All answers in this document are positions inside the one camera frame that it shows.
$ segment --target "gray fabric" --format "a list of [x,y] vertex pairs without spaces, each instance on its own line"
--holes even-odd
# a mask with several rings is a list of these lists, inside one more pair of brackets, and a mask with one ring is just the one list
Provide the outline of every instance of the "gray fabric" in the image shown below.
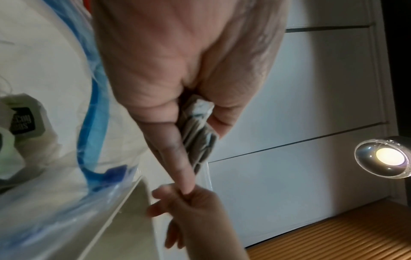
[[177,126],[180,129],[188,159],[195,173],[210,156],[218,134],[207,124],[207,119],[213,112],[214,104],[198,95],[191,96],[180,107]]

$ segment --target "plastic bag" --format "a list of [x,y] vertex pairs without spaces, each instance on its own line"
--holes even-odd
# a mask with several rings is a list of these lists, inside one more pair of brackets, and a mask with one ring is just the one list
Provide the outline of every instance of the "plastic bag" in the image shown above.
[[[39,176],[24,175],[0,195],[2,260],[52,258],[118,203],[147,149],[113,97],[90,19],[76,0],[0,3],[0,101],[26,94],[50,123],[21,141],[30,151],[26,162],[38,162],[26,173]],[[57,138],[44,145],[50,133]]]

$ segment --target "light bulb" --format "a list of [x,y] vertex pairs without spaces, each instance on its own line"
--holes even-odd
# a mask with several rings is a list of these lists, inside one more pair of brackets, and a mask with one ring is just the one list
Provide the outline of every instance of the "light bulb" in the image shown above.
[[380,162],[390,166],[402,165],[405,162],[405,156],[392,148],[381,148],[375,155]]

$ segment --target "cabinet door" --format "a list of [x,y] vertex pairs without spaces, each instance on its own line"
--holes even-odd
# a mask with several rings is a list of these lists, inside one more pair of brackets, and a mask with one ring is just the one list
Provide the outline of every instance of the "cabinet door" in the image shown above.
[[292,0],[288,28],[367,25],[362,0]]
[[209,163],[219,195],[244,246],[389,196],[389,180],[354,159],[381,126]]
[[368,32],[287,33],[265,86],[209,161],[383,121]]

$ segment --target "wooden floor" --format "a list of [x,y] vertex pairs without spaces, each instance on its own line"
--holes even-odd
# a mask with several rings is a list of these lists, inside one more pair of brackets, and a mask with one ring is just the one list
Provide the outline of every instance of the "wooden floor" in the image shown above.
[[248,249],[251,260],[411,259],[411,209],[380,201]]

